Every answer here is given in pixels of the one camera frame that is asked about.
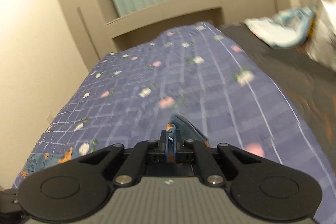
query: grid pattern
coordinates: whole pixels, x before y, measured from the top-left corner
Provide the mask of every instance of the grid pattern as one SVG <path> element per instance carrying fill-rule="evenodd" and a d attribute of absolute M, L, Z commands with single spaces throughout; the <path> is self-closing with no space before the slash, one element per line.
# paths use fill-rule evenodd
<path fill-rule="evenodd" d="M 312 175 L 324 195 L 315 217 L 323 224 L 335 223 L 336 178 L 320 145 L 272 79 L 233 46 L 235 42 L 212 25 L 198 23 L 170 29 L 151 43 L 105 56 L 32 153 L 64 153 L 93 139 L 99 141 L 98 148 L 117 142 L 133 147 L 142 140 L 158 139 L 175 111 L 200 128 L 212 146 L 258 142 L 266 158 Z M 196 56 L 204 63 L 193 62 Z M 149 66 L 156 61 L 161 65 Z M 254 75 L 244 86 L 234 78 L 242 69 Z M 145 88 L 151 93 L 143 98 L 139 93 Z M 107 90 L 113 93 L 101 98 Z M 166 97 L 174 99 L 173 108 L 160 107 Z M 81 119 L 87 121 L 75 131 Z"/>

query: metal screw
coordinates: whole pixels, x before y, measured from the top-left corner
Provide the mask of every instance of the metal screw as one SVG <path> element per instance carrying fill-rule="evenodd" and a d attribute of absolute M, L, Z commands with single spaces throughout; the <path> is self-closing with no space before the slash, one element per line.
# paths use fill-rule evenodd
<path fill-rule="evenodd" d="M 220 184 L 224 179 L 219 175 L 212 175 L 208 177 L 207 181 L 211 184 Z"/>
<path fill-rule="evenodd" d="M 115 182 L 117 182 L 119 184 L 128 184 L 128 183 L 132 182 L 132 178 L 128 175 L 121 175 L 121 176 L 117 176 L 115 178 Z"/>

